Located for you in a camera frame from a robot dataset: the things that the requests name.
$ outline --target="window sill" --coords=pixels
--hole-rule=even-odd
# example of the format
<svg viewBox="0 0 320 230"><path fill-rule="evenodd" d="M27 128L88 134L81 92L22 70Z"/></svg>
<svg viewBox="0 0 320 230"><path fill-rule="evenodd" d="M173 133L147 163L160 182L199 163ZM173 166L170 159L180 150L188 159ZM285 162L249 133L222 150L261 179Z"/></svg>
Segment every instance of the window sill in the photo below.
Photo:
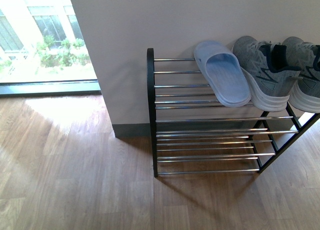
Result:
<svg viewBox="0 0 320 230"><path fill-rule="evenodd" d="M97 80L0 83L0 97L101 94Z"/></svg>

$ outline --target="shoe rack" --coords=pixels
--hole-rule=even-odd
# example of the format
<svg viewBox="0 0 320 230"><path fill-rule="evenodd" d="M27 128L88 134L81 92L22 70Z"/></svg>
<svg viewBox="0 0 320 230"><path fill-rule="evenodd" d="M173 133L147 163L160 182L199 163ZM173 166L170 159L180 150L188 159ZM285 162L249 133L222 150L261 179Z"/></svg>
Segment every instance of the shoe rack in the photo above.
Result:
<svg viewBox="0 0 320 230"><path fill-rule="evenodd" d="M241 114L255 108L253 113L258 112L258 116L212 118L206 115L185 119L179 111L198 111L201 116L204 110L212 113L230 110L217 101L208 83L179 83L183 75L190 79L202 75L198 69L166 70L166 67L161 67L163 64L179 65L191 61L195 60L154 58L154 49L147 49L147 95L155 177L220 172L261 173L320 118L320 114L314 114L302 125L290 105L287 105L284 115L274 116L266 111L260 114L261 111L249 102L232 111ZM168 79L177 84L166 83Z"/></svg>

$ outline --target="shoe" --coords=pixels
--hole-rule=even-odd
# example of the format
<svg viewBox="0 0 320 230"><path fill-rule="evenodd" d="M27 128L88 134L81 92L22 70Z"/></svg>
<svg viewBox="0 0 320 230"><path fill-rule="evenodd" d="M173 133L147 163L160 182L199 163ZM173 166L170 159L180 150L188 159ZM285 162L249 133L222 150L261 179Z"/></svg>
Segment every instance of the shoe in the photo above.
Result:
<svg viewBox="0 0 320 230"><path fill-rule="evenodd" d="M320 113L320 45L297 37L289 37L283 44L288 63L301 67L303 78L294 85L289 103L305 112Z"/></svg>
<svg viewBox="0 0 320 230"><path fill-rule="evenodd" d="M221 104L240 107L250 101L247 80L227 47L216 41L204 41L195 47L194 58Z"/></svg>
<svg viewBox="0 0 320 230"><path fill-rule="evenodd" d="M286 46L243 36L234 43L232 52L248 81L253 104L268 112L284 110L301 70L288 65Z"/></svg>

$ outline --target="slipper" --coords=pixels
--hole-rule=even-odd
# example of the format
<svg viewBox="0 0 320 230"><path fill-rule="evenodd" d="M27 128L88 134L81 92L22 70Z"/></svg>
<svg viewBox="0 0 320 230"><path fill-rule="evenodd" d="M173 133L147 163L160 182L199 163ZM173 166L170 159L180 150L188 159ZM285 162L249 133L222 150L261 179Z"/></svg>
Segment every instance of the slipper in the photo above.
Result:
<svg viewBox="0 0 320 230"><path fill-rule="evenodd" d="M204 41L195 47L194 58L221 104L240 107L250 101L248 82L238 59L227 47L216 41Z"/></svg>

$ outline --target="gray sneaker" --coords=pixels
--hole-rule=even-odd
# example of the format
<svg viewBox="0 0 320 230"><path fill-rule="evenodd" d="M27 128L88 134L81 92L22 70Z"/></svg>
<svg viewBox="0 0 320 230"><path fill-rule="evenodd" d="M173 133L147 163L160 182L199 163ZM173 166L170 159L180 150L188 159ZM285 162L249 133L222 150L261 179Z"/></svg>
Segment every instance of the gray sneaker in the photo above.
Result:
<svg viewBox="0 0 320 230"><path fill-rule="evenodd" d="M320 45L289 37L286 57L290 65L301 67L299 80L293 87L289 103L302 111L320 113Z"/></svg>
<svg viewBox="0 0 320 230"><path fill-rule="evenodd" d="M289 66L286 46L239 38L232 48L248 81L253 104L264 111L282 111L297 81L300 67Z"/></svg>

